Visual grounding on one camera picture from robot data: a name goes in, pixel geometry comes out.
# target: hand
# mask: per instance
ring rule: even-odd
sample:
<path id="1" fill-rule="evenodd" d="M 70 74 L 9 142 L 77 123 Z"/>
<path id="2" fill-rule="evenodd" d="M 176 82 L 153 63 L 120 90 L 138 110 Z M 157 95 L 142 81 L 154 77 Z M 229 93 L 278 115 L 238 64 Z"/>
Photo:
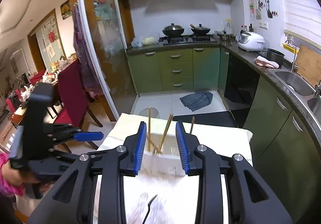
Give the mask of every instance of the hand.
<path id="1" fill-rule="evenodd" d="M 1 173 L 3 179 L 9 185 L 15 187 L 21 186 L 22 184 L 39 183 L 32 172 L 12 169 L 9 161 L 1 167 Z"/>

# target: dish towel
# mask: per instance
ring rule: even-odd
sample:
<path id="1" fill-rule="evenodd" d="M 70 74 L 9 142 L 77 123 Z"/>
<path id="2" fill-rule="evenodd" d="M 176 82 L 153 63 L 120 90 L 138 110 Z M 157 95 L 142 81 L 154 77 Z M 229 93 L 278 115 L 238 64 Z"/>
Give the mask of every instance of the dish towel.
<path id="1" fill-rule="evenodd" d="M 201 109 L 205 106 L 211 104 L 213 99 L 213 94 L 210 92 L 197 92 L 194 94 L 190 94 L 179 98 L 182 104 L 190 109 L 192 112 Z"/>
<path id="2" fill-rule="evenodd" d="M 75 3 L 73 7 L 73 46 L 80 63 L 79 68 L 82 83 L 85 87 L 85 90 L 90 94 L 91 98 L 94 98 L 95 96 L 103 95 L 104 92 L 102 91 L 99 80 L 96 76 L 95 69 L 89 55 L 87 43 L 85 42 L 84 32 L 80 21 L 78 3 Z"/>
<path id="3" fill-rule="evenodd" d="M 278 63 L 276 63 L 274 61 L 269 61 L 269 60 L 267 60 L 266 58 L 264 58 L 262 56 L 258 56 L 257 58 L 255 58 L 254 62 L 258 66 L 265 66 L 267 68 L 279 68 Z"/>

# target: wooden cutting board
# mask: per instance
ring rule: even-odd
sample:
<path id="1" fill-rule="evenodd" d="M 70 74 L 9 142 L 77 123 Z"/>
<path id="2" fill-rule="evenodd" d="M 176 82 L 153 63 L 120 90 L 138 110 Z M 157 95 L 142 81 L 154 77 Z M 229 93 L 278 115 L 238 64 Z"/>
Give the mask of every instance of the wooden cutting board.
<path id="1" fill-rule="evenodd" d="M 312 87 L 321 80 L 321 55 L 305 45 L 301 45 L 295 64 L 297 73 L 307 80 Z"/>

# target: ceiling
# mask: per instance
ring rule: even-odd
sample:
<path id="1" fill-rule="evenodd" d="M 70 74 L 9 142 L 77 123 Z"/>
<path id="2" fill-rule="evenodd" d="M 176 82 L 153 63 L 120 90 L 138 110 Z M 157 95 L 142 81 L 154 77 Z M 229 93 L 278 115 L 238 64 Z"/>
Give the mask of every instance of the ceiling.
<path id="1" fill-rule="evenodd" d="M 0 56 L 66 0 L 2 0 L 0 3 Z"/>

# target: window blind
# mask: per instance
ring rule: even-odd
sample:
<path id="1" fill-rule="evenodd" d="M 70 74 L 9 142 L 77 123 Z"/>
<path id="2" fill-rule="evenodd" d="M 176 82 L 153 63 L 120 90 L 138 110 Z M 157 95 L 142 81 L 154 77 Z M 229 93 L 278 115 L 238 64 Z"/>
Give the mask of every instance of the window blind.
<path id="1" fill-rule="evenodd" d="M 285 32 L 321 49 L 321 7 L 317 0 L 283 0 Z"/>

